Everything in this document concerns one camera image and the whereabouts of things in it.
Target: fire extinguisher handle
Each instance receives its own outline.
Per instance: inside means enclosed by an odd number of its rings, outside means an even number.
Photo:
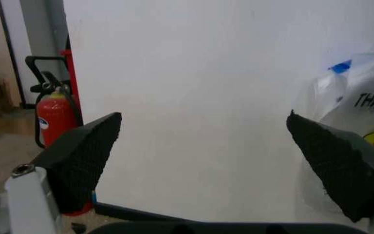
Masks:
[[[63,84],[49,71],[42,71],[41,73],[47,78],[47,80],[55,87],[61,87]]]
[[[67,68],[67,61],[64,57],[58,57],[58,56],[27,56],[25,58],[25,63],[30,68],[30,70],[33,72],[34,76],[36,76],[37,80],[40,84],[44,83],[44,77],[41,74],[40,70],[36,66],[37,60],[59,60],[64,63],[64,65]]]

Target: red fire extinguisher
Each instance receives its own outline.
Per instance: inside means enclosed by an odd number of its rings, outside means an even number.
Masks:
[[[69,101],[59,91],[38,103],[37,115],[46,148],[65,131],[79,126]]]
[[[44,139],[49,147],[65,131],[83,125],[80,110],[67,86],[58,81],[50,72],[42,72],[50,81],[43,89],[52,93],[37,103],[37,117]]]

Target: fire extinguisher hose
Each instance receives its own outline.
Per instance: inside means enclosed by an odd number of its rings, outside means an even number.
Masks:
[[[63,87],[60,87],[60,93],[62,93],[67,101],[69,102],[71,108],[72,108],[72,111],[75,115],[75,118],[76,118],[76,121],[77,121],[77,125],[78,126],[83,126],[83,118],[82,118],[82,115],[80,114],[80,111],[76,105],[76,102],[73,100],[72,96],[69,94],[69,92],[67,92]]]

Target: plastic bag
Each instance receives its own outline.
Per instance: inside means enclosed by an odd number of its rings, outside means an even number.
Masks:
[[[355,55],[345,71],[328,71],[305,87],[298,114],[328,126],[351,131],[374,145],[374,54]],[[297,197],[322,214],[345,222],[320,179],[304,160]]]

